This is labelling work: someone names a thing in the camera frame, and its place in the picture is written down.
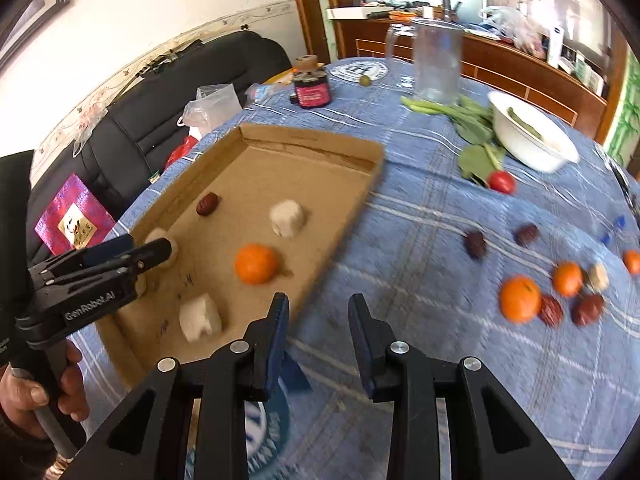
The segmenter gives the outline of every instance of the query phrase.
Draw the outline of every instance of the metal bolt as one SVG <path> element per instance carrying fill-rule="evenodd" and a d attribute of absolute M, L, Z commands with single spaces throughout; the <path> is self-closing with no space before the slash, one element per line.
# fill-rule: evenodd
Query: metal bolt
<path fill-rule="evenodd" d="M 404 341 L 393 341 L 391 343 L 391 351 L 394 354 L 406 354 L 409 351 L 409 345 Z"/>
<path fill-rule="evenodd" d="M 472 372 L 477 372 L 480 368 L 482 368 L 482 363 L 477 357 L 467 357 L 463 364 L 465 365 L 465 368 L 467 370 L 471 370 Z"/>
<path fill-rule="evenodd" d="M 243 354 L 249 349 L 249 343 L 242 339 L 233 341 L 229 347 L 234 354 Z"/>
<path fill-rule="evenodd" d="M 158 370 L 161 372 L 170 372 L 175 368 L 175 364 L 175 359 L 172 357 L 165 357 L 158 363 Z"/>

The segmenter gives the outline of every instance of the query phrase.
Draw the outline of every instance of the hand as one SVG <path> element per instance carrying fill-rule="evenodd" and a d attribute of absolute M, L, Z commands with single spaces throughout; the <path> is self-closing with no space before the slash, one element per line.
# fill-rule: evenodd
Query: hand
<path fill-rule="evenodd" d="M 74 421 L 81 422 L 89 416 L 82 372 L 78 367 L 82 354 L 69 340 L 66 342 L 66 357 L 70 364 L 60 378 L 63 394 L 58 399 L 58 407 L 65 415 L 71 415 Z M 42 386 L 34 381 L 14 377 L 10 366 L 5 369 L 0 380 L 0 406 L 15 426 L 36 438 L 46 438 L 33 410 L 48 403 L 49 397 Z"/>

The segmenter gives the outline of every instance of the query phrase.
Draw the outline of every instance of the sleeve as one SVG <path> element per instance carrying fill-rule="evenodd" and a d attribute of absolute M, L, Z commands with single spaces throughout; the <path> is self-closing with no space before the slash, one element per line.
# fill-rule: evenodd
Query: sleeve
<path fill-rule="evenodd" d="M 0 410 L 0 476 L 12 480 L 42 480 L 56 459 L 49 440 L 40 440 L 16 428 Z"/>

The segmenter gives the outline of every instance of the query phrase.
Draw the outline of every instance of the cherry tomato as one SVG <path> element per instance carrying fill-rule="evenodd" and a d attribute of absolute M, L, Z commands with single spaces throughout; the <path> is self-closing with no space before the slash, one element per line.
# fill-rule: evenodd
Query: cherry tomato
<path fill-rule="evenodd" d="M 516 191 L 516 181 L 511 173 L 506 171 L 494 171 L 489 175 L 489 187 L 506 195 L 512 195 Z"/>

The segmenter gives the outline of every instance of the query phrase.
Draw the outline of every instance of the blue tablecloth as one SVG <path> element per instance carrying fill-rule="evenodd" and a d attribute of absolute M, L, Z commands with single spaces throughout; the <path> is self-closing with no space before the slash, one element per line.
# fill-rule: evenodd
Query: blue tablecloth
<path fill-rule="evenodd" d="M 410 75 L 412 66 L 402 70 Z M 325 108 L 302 110 L 281 92 L 213 131 L 139 197 L 112 235 L 128 232 L 162 190 L 235 124 L 317 128 L 382 142 L 382 179 L 290 329 L 290 353 L 313 392 L 288 399 L 290 434 L 279 474 L 331 480 L 386 475 L 392 410 L 366 399 L 347 323 L 347 300 L 362 292 L 374 317 L 425 354 L 452 362 L 481 358 L 574 476 L 597 478 L 640 413 L 639 285 L 621 260 L 623 250 L 637 248 L 640 232 L 592 141 L 554 118 L 575 143 L 580 164 L 541 174 L 507 158 L 518 189 L 505 196 L 460 178 L 457 154 L 466 143 L 447 118 L 409 111 L 400 104 L 401 90 L 386 78 L 368 88 L 330 81 L 334 99 Z M 463 92 L 480 104 L 488 103 L 490 90 L 463 79 Z M 626 228 L 605 247 L 598 240 L 620 215 Z M 541 235 L 522 248 L 513 231 L 526 222 L 537 224 Z M 462 243 L 474 229 L 482 229 L 488 242 L 482 262 L 471 260 Z M 575 327 L 565 300 L 558 330 L 539 320 L 507 322 L 497 304 L 500 284 L 526 274 L 550 293 L 550 273 L 562 260 L 585 269 L 595 262 L 606 266 L 610 287 L 599 322 Z M 92 431 L 125 391 L 95 329 L 87 327 L 74 340 L 86 356 Z M 446 434 L 444 425 L 441 432 Z"/>

